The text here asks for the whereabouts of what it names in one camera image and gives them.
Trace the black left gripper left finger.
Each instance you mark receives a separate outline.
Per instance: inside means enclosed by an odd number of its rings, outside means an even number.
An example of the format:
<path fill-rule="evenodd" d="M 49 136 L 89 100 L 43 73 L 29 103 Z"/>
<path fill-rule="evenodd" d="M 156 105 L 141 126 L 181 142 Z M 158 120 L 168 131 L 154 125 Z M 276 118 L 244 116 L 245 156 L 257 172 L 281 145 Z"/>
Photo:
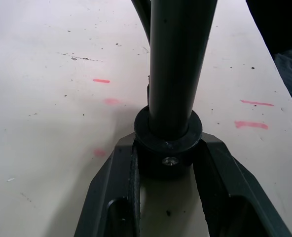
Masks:
<path fill-rule="evenodd" d="M 140 236 L 140 175 L 135 134 L 121 138 L 90 183 L 76 237 Z"/>

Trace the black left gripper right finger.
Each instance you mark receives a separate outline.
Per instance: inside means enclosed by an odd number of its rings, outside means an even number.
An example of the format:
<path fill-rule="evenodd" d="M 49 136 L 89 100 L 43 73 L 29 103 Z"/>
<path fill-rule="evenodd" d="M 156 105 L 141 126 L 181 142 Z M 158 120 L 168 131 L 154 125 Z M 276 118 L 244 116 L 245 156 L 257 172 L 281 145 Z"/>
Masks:
<path fill-rule="evenodd" d="M 210 236 L 292 236 L 257 179 L 220 139 L 202 134 L 193 170 Z"/>

